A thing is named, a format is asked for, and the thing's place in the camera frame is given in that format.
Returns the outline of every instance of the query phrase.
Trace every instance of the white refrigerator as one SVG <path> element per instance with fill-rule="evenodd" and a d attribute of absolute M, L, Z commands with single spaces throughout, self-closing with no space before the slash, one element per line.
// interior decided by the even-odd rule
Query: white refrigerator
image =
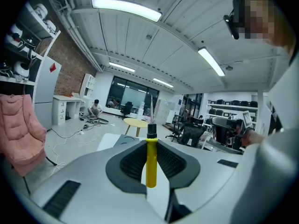
<path fill-rule="evenodd" d="M 38 78 L 34 112 L 47 130 L 52 128 L 52 103 L 61 64 L 46 57 Z"/>

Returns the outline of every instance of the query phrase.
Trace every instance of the yellow round table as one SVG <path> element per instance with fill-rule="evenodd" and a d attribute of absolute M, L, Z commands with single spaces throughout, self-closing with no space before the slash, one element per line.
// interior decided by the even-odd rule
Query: yellow round table
<path fill-rule="evenodd" d="M 137 127 L 136 137 L 139 137 L 140 128 L 147 128 L 148 127 L 148 123 L 145 122 L 145 121 L 143 121 L 143 120 L 140 120 L 140 119 L 126 118 L 123 121 L 126 124 L 129 125 L 128 128 L 127 128 L 127 131 L 126 131 L 125 135 L 127 135 L 128 131 L 129 131 L 129 128 L 131 126 Z"/>

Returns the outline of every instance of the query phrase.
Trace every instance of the yellow screwdriver handle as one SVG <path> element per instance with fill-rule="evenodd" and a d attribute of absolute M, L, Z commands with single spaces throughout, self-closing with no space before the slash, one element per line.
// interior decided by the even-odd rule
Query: yellow screwdriver handle
<path fill-rule="evenodd" d="M 157 142 L 158 139 L 145 139 L 147 142 L 146 186 L 154 188 L 157 184 Z"/>

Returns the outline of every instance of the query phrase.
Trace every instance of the gray floor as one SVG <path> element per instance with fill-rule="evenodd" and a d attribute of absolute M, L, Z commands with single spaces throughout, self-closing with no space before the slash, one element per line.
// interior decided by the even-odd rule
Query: gray floor
<path fill-rule="evenodd" d="M 58 145 L 55 147 L 55 151 L 58 153 L 57 163 L 65 162 L 70 163 L 72 160 L 95 152 L 101 141 L 101 138 L 106 133 L 124 134 L 128 125 L 117 116 L 102 114 L 101 118 L 109 121 L 107 125 L 95 126 L 93 129 L 84 131 L 83 135 L 77 135 L 75 138 L 67 139 L 64 145 Z M 53 129 L 62 137 L 72 136 L 78 129 L 82 129 L 85 121 L 79 119 L 67 120 L 65 124 L 59 126 L 53 126 Z M 146 137 L 147 129 L 140 129 L 139 137 Z M 157 137 L 161 140 L 165 139 L 166 135 L 170 135 L 171 131 L 163 126 L 157 126 Z M 136 127 L 130 127 L 128 135 L 136 135 Z M 58 137 L 52 130 L 47 132 L 45 152 L 47 156 L 56 161 L 57 156 L 53 153 L 52 149 L 56 144 L 63 144 L 65 139 Z M 24 185 L 23 179 L 17 174 L 14 169 L 11 169 L 11 165 L 7 160 L 1 160 L 1 167 L 6 174 L 7 179 L 11 183 L 14 189 L 27 195 L 27 191 Z M 49 178 L 52 174 L 54 166 L 44 160 L 40 165 L 33 169 L 26 175 L 26 180 L 31 191 L 35 190 L 43 181 Z"/>

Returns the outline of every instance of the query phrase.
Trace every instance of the white desk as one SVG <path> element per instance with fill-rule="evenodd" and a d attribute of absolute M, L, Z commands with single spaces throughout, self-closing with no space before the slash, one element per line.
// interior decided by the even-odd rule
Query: white desk
<path fill-rule="evenodd" d="M 119 134 L 106 133 L 104 134 L 97 151 L 112 148 L 114 144 L 119 139 Z M 145 138 L 138 137 L 140 141 L 145 140 Z M 141 183 L 145 185 L 146 182 L 146 165 L 144 165 L 141 176 Z M 169 181 L 162 171 L 159 163 L 157 164 L 157 185 L 156 187 L 150 189 L 146 188 L 146 199 L 151 204 L 153 209 L 157 214 L 164 218 L 169 199 Z"/>
<path fill-rule="evenodd" d="M 52 106 L 53 125 L 60 125 L 65 122 L 66 113 L 71 119 L 78 118 L 82 99 L 55 95 Z"/>

